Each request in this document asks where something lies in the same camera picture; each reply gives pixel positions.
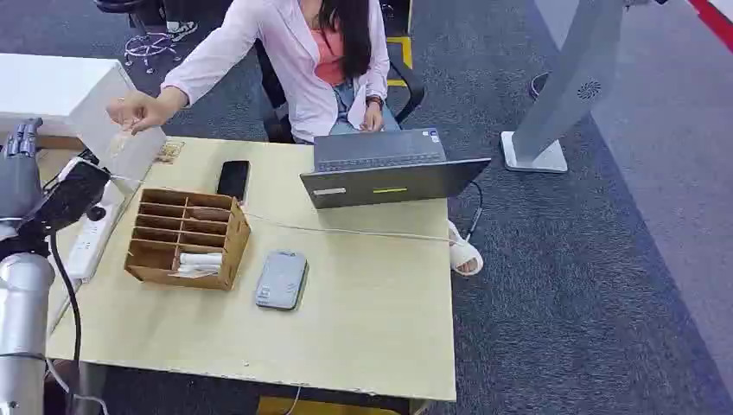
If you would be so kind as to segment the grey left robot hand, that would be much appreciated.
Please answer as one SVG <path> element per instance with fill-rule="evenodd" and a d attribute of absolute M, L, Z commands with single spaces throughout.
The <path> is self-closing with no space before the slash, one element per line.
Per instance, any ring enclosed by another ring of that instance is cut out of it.
<path fill-rule="evenodd" d="M 41 118 L 28 118 L 11 131 L 1 146 L 1 222 L 15 222 L 41 199 L 36 161 L 36 135 Z"/>

